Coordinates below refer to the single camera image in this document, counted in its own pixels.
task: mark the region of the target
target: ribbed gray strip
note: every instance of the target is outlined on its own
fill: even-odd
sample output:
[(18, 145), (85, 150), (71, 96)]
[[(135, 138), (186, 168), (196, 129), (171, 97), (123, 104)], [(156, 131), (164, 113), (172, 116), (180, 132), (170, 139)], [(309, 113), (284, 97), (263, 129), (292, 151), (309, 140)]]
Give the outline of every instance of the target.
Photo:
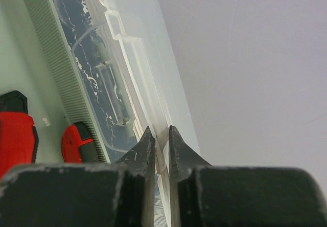
[(52, 0), (24, 0), (37, 36), (48, 61), (51, 73), (59, 90), (60, 97), (70, 122), (83, 121), (89, 128), (97, 147), (99, 160), (109, 162), (104, 154), (96, 132), (91, 106), (75, 63), (70, 55), (59, 18)]

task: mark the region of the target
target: transparent plastic lid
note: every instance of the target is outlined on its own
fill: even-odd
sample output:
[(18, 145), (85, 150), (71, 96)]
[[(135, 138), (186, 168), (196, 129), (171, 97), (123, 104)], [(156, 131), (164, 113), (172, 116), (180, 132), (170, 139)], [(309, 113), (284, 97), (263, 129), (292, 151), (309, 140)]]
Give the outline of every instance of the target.
[[(177, 126), (196, 152), (199, 148), (158, 1), (53, 2), (110, 161), (131, 149), (149, 126), (157, 141), (162, 200), (169, 205), (163, 190), (169, 125)], [(166, 225), (160, 211), (155, 219)]]

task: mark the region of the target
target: worn black coating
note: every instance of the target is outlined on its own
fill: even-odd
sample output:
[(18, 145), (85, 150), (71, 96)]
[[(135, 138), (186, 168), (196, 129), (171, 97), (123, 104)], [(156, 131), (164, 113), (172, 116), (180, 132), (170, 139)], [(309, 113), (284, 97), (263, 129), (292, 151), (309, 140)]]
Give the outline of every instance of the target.
[(78, 151), (81, 155), (83, 163), (99, 162), (98, 153), (94, 142), (78, 147)]
[(35, 163), (35, 161), (36, 161), (37, 149), (38, 149), (38, 147), (39, 147), (39, 135), (37, 134), (37, 130), (36, 130), (35, 126), (33, 126), (32, 129), (33, 129), (33, 136), (34, 136), (34, 139), (35, 139), (35, 142), (34, 142), (34, 149), (33, 149), (32, 162)]
[[(327, 226), (303, 170), (213, 167), (170, 128), (173, 227)], [(153, 226), (155, 140), (147, 128), (115, 165), (28, 165), (0, 182), (0, 226)]]
[(213, 167), (175, 127), (169, 148), (172, 226), (327, 226), (323, 195), (303, 170)]
[(17, 90), (1, 95), (0, 112), (1, 111), (23, 112), (27, 114), (27, 97)]
[(0, 182), (0, 226), (153, 226), (149, 129), (135, 147), (147, 161), (15, 167)]
[(76, 122), (74, 125), (76, 126), (82, 141), (92, 138), (91, 132), (88, 130), (84, 122)]

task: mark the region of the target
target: white surface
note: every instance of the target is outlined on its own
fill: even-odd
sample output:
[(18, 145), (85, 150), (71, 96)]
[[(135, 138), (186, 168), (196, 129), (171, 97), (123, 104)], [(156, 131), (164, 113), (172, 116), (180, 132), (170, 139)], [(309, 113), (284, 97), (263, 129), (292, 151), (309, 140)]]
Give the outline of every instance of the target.
[(327, 195), (327, 0), (159, 0), (202, 156)]

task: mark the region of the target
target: red handle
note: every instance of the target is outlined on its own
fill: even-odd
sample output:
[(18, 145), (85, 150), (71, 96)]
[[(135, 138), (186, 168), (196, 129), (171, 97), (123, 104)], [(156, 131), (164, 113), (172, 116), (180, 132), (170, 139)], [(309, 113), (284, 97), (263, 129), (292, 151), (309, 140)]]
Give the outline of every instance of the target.
[(0, 178), (17, 164), (35, 162), (37, 145), (32, 117), (23, 112), (0, 112)]
[(66, 129), (62, 137), (62, 155), (68, 163), (98, 160), (93, 138), (83, 122), (72, 124)]

